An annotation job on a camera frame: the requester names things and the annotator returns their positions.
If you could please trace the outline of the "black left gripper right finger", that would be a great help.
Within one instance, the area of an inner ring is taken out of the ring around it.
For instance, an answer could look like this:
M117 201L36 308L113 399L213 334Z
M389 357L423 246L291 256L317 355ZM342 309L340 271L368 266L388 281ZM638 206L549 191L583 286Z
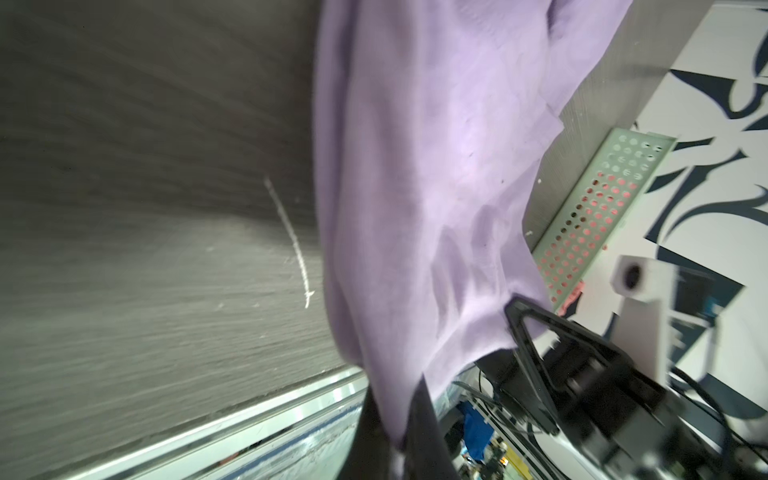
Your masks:
M404 446L405 479L459 478L449 456L424 379L420 380L411 400Z

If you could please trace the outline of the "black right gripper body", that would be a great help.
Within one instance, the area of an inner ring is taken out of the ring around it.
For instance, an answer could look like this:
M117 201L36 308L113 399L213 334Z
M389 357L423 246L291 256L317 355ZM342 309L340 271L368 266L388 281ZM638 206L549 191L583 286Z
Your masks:
M552 404L539 428L601 474L688 474L690 432L679 398L636 370L605 367L586 353L548 351Z

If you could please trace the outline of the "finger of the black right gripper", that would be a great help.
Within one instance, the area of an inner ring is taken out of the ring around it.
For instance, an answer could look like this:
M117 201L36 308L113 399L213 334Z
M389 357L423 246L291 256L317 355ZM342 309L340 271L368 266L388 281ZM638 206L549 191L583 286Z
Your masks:
M504 307L516 349L514 355L549 422L542 428L566 435L587 435L596 428L586 403L609 385L629 378L633 361L621 349L582 325L563 319L524 296ZM540 355L529 327L558 336L554 349Z

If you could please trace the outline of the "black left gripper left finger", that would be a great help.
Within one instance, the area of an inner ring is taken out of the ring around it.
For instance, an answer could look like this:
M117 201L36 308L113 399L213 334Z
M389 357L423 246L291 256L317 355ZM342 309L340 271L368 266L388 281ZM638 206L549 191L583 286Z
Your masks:
M372 390L368 389L350 450L337 474L337 479L395 479L392 461L389 438L383 429Z

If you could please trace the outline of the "purple t shirt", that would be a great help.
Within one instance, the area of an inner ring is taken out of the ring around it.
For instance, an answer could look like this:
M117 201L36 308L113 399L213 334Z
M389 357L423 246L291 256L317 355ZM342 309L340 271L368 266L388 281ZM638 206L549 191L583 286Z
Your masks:
M384 430L514 342L505 305L550 295L523 233L561 112L626 1L326 1L313 99L329 324Z

